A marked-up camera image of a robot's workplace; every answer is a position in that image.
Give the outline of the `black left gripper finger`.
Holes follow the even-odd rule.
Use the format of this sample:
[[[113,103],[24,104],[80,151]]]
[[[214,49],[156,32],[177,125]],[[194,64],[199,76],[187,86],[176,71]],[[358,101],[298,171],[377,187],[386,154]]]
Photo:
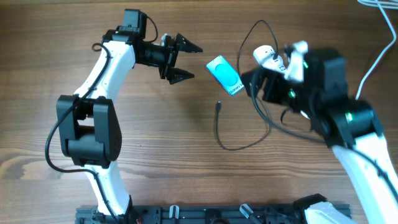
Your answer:
[[[188,80],[194,78],[195,75],[179,68],[170,68],[167,74],[167,80],[171,85],[176,84],[178,82],[182,82],[184,80]]]
[[[203,52],[203,49],[192,42],[190,42],[186,37],[182,34],[178,33],[175,38],[177,47],[179,51],[187,52],[187,53],[200,53]]]

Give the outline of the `cyan Galaxy smartphone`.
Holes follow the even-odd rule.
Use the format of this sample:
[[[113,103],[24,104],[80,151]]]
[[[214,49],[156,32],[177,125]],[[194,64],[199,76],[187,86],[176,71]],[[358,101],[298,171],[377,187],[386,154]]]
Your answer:
[[[237,71],[222,55],[207,63],[206,68],[230,96],[234,96],[244,87]]]

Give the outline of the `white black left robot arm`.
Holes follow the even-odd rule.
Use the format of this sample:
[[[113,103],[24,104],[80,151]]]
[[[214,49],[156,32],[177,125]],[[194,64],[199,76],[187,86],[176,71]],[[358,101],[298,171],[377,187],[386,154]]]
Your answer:
[[[123,24],[108,30],[92,46],[100,56],[84,84],[72,95],[62,95],[56,104],[57,122],[51,130],[60,135],[64,156],[87,173],[104,219],[126,221],[132,215],[131,197],[123,186],[117,159],[122,134],[114,108],[126,75],[135,65],[159,70],[171,85],[194,78],[175,67],[179,52],[199,53],[202,48],[182,34],[164,34],[161,43],[146,40],[150,17],[138,9],[125,9]]]

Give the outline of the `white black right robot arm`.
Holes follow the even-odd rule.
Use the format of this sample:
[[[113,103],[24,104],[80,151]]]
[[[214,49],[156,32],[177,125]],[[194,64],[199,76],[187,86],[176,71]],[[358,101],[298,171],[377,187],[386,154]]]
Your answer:
[[[286,70],[265,64],[242,74],[248,95],[305,113],[348,174],[369,223],[397,223],[397,174],[373,107],[348,94],[345,58],[335,49],[290,48]]]

